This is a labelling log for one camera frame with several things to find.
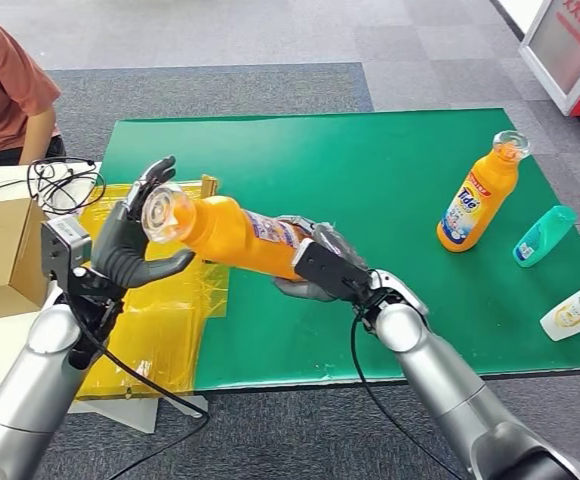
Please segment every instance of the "tide logo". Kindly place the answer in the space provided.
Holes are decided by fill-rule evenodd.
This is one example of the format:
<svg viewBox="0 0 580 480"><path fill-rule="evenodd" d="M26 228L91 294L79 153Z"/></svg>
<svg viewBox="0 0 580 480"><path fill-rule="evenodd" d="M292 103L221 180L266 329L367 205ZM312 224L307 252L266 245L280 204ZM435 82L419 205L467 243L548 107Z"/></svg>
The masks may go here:
<svg viewBox="0 0 580 480"><path fill-rule="evenodd" d="M463 207L466 213L473 212L481 205L481 202L479 201L479 196L467 185L461 187L461 190L459 191L457 198L459 199L461 207Z"/></svg>

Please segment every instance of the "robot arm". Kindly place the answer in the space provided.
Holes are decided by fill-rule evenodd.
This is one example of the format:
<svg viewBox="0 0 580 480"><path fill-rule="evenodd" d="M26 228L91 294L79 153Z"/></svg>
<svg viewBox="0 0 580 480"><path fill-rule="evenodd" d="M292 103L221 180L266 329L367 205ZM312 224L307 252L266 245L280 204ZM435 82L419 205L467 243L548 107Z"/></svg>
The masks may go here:
<svg viewBox="0 0 580 480"><path fill-rule="evenodd" d="M351 301L365 329L394 353L408 382L471 477L580 480L580 464L508 411L456 350L430 331L427 308L394 275L365 270L304 240L295 271Z"/></svg>
<svg viewBox="0 0 580 480"><path fill-rule="evenodd" d="M90 367L101 354L82 329L105 343L128 288L184 270L194 256L146 262L138 220L155 186L174 175L174 158L147 169L106 220L90 260L87 232L70 216L42 227L42 270L61 291L48 299L0 385L0 480L30 479Z"/></svg>

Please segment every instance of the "tide detergent bottle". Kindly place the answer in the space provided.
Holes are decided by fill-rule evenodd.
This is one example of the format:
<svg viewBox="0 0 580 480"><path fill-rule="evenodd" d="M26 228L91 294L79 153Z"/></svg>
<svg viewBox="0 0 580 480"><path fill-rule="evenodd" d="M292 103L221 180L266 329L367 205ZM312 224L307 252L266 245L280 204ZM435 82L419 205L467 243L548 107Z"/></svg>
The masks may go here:
<svg viewBox="0 0 580 480"><path fill-rule="evenodd" d="M301 280L292 258L308 235L301 227L242 210L230 197L190 199L175 183L146 199L141 224L153 241L178 239L205 260Z"/></svg>
<svg viewBox="0 0 580 480"><path fill-rule="evenodd" d="M441 244L451 252L472 248L514 190L519 162L529 153L529 142L519 132L495 135L492 150L470 169L436 226Z"/></svg>

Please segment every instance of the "clear bottle cap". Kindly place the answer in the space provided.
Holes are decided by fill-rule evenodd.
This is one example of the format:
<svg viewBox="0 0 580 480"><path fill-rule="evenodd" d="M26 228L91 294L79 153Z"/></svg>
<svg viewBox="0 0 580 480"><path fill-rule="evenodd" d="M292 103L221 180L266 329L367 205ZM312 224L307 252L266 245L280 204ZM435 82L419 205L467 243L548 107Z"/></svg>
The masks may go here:
<svg viewBox="0 0 580 480"><path fill-rule="evenodd" d="M153 190L141 212L141 226L153 242L165 243L190 234L196 218L194 203L176 183Z"/></svg>
<svg viewBox="0 0 580 480"><path fill-rule="evenodd" d="M516 130L504 130L495 135L492 149L504 160L520 162L530 155L530 141Z"/></svg>

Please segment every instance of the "person's arm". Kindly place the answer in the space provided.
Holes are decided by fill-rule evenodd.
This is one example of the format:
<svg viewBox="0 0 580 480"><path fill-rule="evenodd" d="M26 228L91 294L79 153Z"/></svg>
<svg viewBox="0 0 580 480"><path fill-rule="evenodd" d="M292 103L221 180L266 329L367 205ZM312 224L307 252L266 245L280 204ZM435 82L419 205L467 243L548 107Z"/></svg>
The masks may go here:
<svg viewBox="0 0 580 480"><path fill-rule="evenodd" d="M55 107L28 117L24 149L19 159L19 165L27 165L33 160L45 157L48 145L55 131L57 116Z"/></svg>
<svg viewBox="0 0 580 480"><path fill-rule="evenodd" d="M28 117L20 163L44 158L55 130L57 85L1 27L0 84Z"/></svg>

